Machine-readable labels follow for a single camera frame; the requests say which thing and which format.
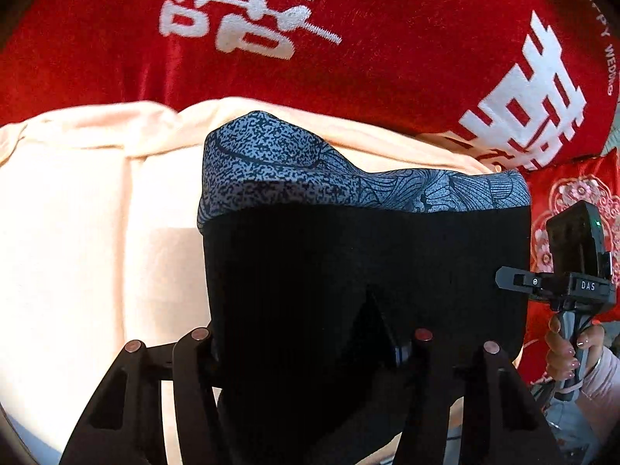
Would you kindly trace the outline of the person's right hand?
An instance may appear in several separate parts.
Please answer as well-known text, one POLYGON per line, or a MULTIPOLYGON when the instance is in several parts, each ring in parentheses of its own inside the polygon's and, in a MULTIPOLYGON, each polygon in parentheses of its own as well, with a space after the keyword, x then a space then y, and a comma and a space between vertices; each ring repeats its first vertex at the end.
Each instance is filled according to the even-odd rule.
POLYGON ((577 351, 587 355, 586 375, 593 372, 600 360, 604 348, 605 330, 598 320, 588 327, 579 336, 576 346, 564 339, 561 334, 561 324, 556 316, 549 320, 549 331, 545 334, 545 342, 549 347, 546 354, 546 373, 556 381, 565 381, 574 377, 580 361, 577 351))

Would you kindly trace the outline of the pink right sleeve forearm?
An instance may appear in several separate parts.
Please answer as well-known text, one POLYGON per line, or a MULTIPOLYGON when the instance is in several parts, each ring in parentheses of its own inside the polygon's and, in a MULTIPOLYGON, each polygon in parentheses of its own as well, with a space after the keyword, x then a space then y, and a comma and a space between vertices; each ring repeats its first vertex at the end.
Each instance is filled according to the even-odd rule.
POLYGON ((603 348, 597 366, 584 380, 577 400, 583 416, 601 444, 619 422, 619 359, 603 348))

